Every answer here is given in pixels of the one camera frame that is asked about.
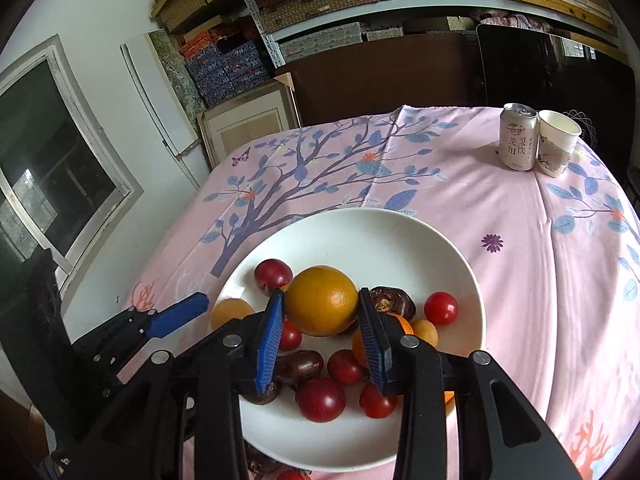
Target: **purple flower print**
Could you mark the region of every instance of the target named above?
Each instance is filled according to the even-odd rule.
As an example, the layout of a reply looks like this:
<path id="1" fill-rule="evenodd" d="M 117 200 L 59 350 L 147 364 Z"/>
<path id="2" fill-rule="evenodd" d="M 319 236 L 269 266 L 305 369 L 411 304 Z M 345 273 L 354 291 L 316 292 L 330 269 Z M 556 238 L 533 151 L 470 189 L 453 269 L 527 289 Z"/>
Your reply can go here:
<path id="1" fill-rule="evenodd" d="M 480 241 L 482 242 L 482 247 L 486 247 L 486 250 L 490 253 L 497 253 L 504 243 L 500 235 L 486 235 Z"/>

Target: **white shelf board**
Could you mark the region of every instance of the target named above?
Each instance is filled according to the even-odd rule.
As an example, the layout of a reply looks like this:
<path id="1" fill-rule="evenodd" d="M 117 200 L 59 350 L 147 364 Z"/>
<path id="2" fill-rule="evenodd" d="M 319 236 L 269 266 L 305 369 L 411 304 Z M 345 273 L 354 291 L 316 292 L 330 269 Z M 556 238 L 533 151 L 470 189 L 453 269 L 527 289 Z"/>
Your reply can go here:
<path id="1" fill-rule="evenodd" d="M 511 10 L 513 12 L 522 12 L 523 14 L 533 14 L 535 16 L 541 16 L 542 18 L 566 23 L 572 27 L 581 28 L 590 34 L 599 36 L 615 45 L 619 44 L 618 38 L 614 38 L 604 30 L 578 20 L 573 16 L 563 14 L 562 12 L 556 12 L 555 10 L 547 9 L 545 7 L 513 2 L 511 0 L 385 0 L 383 2 L 349 7 L 348 9 L 336 10 L 335 12 L 322 14 L 321 16 L 316 16 L 309 20 L 305 20 L 304 22 L 296 23 L 290 27 L 281 28 L 276 32 L 272 32 L 271 37 L 275 41 L 280 41 L 288 38 L 289 36 L 293 36 L 294 34 L 305 32 L 311 28 L 322 27 L 331 23 L 340 22 L 341 20 L 356 18 L 357 16 L 375 14 L 377 12 L 387 12 L 388 10 L 415 9 L 419 7 L 484 7 L 487 9 L 503 9 Z"/>

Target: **white plate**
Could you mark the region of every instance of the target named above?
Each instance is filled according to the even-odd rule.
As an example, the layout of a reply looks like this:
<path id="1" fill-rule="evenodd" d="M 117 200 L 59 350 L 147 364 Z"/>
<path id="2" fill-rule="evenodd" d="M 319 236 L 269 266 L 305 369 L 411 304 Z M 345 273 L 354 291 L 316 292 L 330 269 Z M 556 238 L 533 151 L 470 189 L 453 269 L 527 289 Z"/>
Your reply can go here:
<path id="1" fill-rule="evenodd" d="M 438 350 L 467 356 L 484 348 L 484 306 L 473 271 L 449 240 L 417 219 L 382 209 L 349 208 L 295 222 L 249 253 L 218 301 L 242 298 L 255 310 L 264 310 L 268 298 L 254 283 L 254 269 L 267 258 L 286 262 L 294 275 L 307 267 L 329 265 L 347 274 L 358 289 L 402 288 L 415 301 L 416 319 L 424 317 L 422 305 L 428 295 L 449 292 L 460 310 L 455 322 L 438 329 Z M 350 347 L 350 336 L 305 335 L 300 348 L 319 351 L 326 363 L 333 352 Z M 324 424 L 306 420 L 287 387 L 266 406 L 241 397 L 244 438 L 280 462 L 314 471 L 353 471 L 389 462 L 398 450 L 401 405 L 387 418 L 368 418 L 358 405 L 361 388 L 347 388 L 347 408 Z"/>

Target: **pink tablecloth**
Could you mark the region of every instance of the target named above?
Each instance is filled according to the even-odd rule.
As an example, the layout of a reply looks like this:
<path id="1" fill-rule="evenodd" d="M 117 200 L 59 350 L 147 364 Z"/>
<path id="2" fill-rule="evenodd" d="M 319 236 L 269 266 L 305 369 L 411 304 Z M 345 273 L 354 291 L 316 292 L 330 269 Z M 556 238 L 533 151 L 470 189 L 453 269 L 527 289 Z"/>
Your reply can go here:
<path id="1" fill-rule="evenodd" d="M 640 418 L 640 226 L 619 184 L 582 142 L 555 180 L 501 166 L 495 108 L 403 107 L 276 134 L 217 167 L 168 231 L 128 304 L 212 302 L 258 243 L 306 216 L 381 207 L 455 243 L 486 305 L 487 349 L 542 414 L 585 480 L 599 478 Z M 169 341 L 179 352 L 207 317 Z M 455 420 L 449 479 L 458 477 Z M 393 465 L 319 479 L 390 479 Z"/>

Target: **butterfly print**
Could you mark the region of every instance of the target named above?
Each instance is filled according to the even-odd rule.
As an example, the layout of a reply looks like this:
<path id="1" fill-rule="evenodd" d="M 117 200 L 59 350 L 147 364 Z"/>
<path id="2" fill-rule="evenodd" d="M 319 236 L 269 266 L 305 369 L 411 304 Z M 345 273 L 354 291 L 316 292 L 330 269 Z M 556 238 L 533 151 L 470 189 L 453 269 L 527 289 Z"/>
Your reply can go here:
<path id="1" fill-rule="evenodd" d="M 236 167 L 238 165 L 238 163 L 240 162 L 246 162 L 249 160 L 249 150 L 251 149 L 251 147 L 247 148 L 246 151 L 240 155 L 238 158 L 232 156 L 231 158 L 234 160 L 233 163 L 231 164 L 233 167 Z"/>

